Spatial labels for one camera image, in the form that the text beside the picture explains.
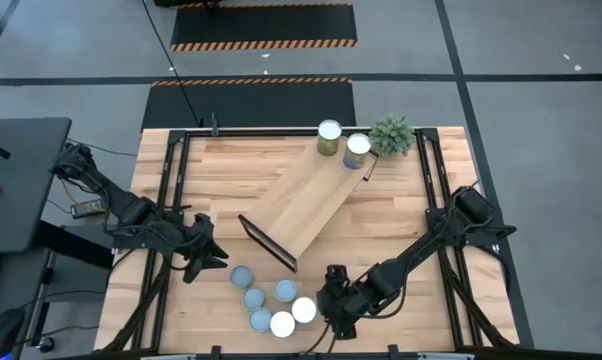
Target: wooden tabletop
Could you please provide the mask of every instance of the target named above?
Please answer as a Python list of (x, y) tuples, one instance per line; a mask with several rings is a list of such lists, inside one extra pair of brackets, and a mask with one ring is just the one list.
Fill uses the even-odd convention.
[[(169, 130), (146, 130), (132, 180), (132, 191), (155, 199), (158, 194)], [(472, 184), (475, 173), (470, 148), (462, 127), (439, 128), (441, 147), (451, 190)], [(273, 313), (290, 311), (278, 302), (274, 282), (289, 277), (297, 282), (300, 295), (315, 299), (324, 283), (326, 266), (343, 264), (351, 279), (370, 266), (396, 257), (426, 232), (424, 210), (427, 198), (418, 150), (407, 157), (380, 159), (369, 182), (361, 182), (307, 248), (293, 274), (257, 243), (247, 237), (237, 215), (252, 204), (293, 164), (311, 137), (195, 138), (190, 144), (183, 205), (187, 223), (194, 213), (209, 214), (215, 224), (217, 243), (230, 255), (228, 269), (202, 272), (192, 284), (172, 272), (163, 325), (161, 353), (210, 353), (213, 345), (224, 353), (272, 353), (303, 351), (324, 328), (320, 316), (309, 324), (297, 324), (294, 334), (278, 339), (271, 333), (255, 333), (248, 311), (241, 304), (242, 291), (228, 282), (230, 269), (247, 265), (255, 276), (254, 286), (266, 293), (265, 307)], [(173, 172), (180, 145), (177, 145)], [(430, 146), (431, 168), (434, 154)], [(168, 191), (171, 203), (176, 176)], [(435, 189), (442, 206), (437, 177)], [(499, 263), (474, 248), (465, 249), (474, 297), (502, 334), (516, 342), (517, 335)], [(139, 300), (146, 253), (137, 250), (112, 273), (95, 348), (105, 346), (123, 326)], [(436, 256), (410, 273), (405, 306), (387, 320), (361, 319), (358, 338), (338, 341), (334, 352), (386, 352), (389, 344), (399, 351), (453, 350), (452, 337)], [(180, 266), (181, 259), (175, 257)], [(457, 298), (466, 344), (470, 344), (467, 317)], [(394, 310), (391, 305), (387, 311)], [(148, 312), (144, 345), (149, 345), (154, 309)], [(326, 351), (329, 334), (317, 351)]]

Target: gray floor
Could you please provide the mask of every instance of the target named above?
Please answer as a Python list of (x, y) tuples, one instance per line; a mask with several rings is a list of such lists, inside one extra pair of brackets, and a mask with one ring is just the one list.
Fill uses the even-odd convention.
[[(0, 18), (7, 2), (0, 0)], [(359, 36), (351, 49), (173, 59), (182, 75), (452, 73), (433, 0), (351, 3)], [(602, 0), (445, 5), (466, 74), (602, 73)], [(150, 8), (168, 41), (176, 11)], [(0, 38), (0, 78), (170, 74), (140, 0), (21, 0)], [(466, 124), (455, 83), (355, 81), (353, 89), (361, 125), (385, 113), (415, 125)], [(68, 116), (74, 139), (135, 152), (148, 90), (0, 86), (0, 117)], [(469, 90), (505, 220), (519, 228), (511, 247), (535, 345), (602, 352), (602, 82), (471, 83)], [(129, 185), (134, 158), (95, 154), (101, 170)], [(50, 199), (69, 205), (58, 183)], [(44, 218), (76, 224), (52, 206)], [(77, 309), (55, 304), (47, 329), (98, 322), (98, 302)], [(85, 353), (93, 338), (94, 332), (59, 335), (54, 355)]]

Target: can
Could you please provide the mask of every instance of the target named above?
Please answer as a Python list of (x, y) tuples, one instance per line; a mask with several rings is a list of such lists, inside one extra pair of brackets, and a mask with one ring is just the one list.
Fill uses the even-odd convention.
[(323, 120), (319, 124), (317, 151), (324, 156), (332, 156), (339, 151), (341, 125), (336, 120)]
[(360, 169), (365, 165), (372, 144), (364, 134), (352, 134), (343, 154), (343, 163), (350, 169)]

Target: green plant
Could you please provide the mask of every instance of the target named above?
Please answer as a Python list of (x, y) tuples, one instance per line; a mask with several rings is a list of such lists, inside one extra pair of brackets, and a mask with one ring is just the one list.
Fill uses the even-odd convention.
[(380, 156), (394, 156), (398, 153), (405, 156), (408, 155), (416, 137), (405, 116), (390, 114), (372, 126), (370, 140), (374, 151)]

